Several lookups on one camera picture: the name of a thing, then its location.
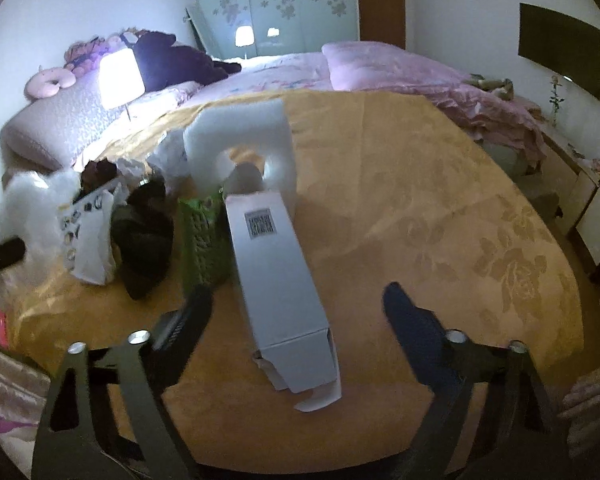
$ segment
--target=green snack bag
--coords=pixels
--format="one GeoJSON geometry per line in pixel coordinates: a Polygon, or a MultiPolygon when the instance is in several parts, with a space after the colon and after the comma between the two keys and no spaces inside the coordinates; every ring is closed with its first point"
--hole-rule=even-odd
{"type": "Polygon", "coordinates": [[[180,200],[182,286],[188,295],[197,285],[215,288],[229,276],[232,244],[222,190],[205,199],[180,200]]]}

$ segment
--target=metal bolt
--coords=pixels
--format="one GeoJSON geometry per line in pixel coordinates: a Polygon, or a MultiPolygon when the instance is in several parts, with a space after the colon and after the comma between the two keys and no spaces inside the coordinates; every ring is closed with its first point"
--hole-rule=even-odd
{"type": "Polygon", "coordinates": [[[126,340],[132,345],[141,345],[142,343],[149,341],[150,337],[151,334],[149,334],[147,330],[138,330],[137,332],[133,332],[126,340]]]}
{"type": "Polygon", "coordinates": [[[522,341],[512,341],[509,343],[509,350],[516,354],[526,354],[529,352],[529,348],[522,341]]]}
{"type": "Polygon", "coordinates": [[[72,344],[71,346],[69,346],[69,349],[67,350],[67,352],[69,352],[69,354],[80,354],[82,352],[84,352],[84,349],[87,348],[87,345],[85,345],[85,343],[82,342],[77,342],[72,344]]]}
{"type": "Polygon", "coordinates": [[[462,344],[466,343],[469,339],[464,332],[461,330],[447,330],[445,337],[451,343],[462,344]]]}

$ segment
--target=wall-mounted television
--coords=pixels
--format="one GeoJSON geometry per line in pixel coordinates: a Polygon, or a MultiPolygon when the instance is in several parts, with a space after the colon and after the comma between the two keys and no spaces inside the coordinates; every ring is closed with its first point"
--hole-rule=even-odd
{"type": "Polygon", "coordinates": [[[600,100],[600,29],[555,10],[520,4],[518,54],[600,100]]]}

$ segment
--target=white lampshade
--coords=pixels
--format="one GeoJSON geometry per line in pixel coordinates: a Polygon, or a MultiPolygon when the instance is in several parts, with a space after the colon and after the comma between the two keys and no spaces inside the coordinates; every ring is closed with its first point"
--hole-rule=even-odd
{"type": "Polygon", "coordinates": [[[235,30],[235,46],[250,46],[255,42],[251,25],[242,25],[235,30]]]}
{"type": "Polygon", "coordinates": [[[134,51],[124,48],[100,61],[100,100],[105,110],[112,110],[144,94],[144,82],[134,51]]]}

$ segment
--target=brown door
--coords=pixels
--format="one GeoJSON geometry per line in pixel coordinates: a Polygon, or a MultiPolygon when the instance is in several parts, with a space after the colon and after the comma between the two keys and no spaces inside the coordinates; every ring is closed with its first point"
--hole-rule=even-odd
{"type": "Polygon", "coordinates": [[[405,48],[404,0],[359,0],[360,39],[382,41],[405,48]]]}

